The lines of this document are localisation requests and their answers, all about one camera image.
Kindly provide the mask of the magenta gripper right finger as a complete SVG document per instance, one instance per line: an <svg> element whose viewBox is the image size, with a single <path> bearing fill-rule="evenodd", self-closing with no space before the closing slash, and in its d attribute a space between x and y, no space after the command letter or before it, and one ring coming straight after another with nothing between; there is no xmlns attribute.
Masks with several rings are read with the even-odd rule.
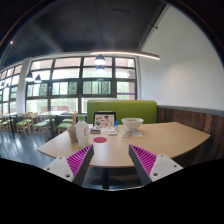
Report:
<svg viewBox="0 0 224 224"><path fill-rule="evenodd" d="M142 185L147 185L182 169L167 155L155 155L135 145L129 145L129 155Z"/></svg>

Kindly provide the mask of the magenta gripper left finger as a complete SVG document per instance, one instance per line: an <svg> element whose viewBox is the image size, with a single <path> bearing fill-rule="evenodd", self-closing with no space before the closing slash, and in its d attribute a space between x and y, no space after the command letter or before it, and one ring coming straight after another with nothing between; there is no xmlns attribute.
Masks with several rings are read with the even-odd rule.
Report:
<svg viewBox="0 0 224 224"><path fill-rule="evenodd" d="M90 144L68 157L58 156L44 170L81 186L93 155Z"/></svg>

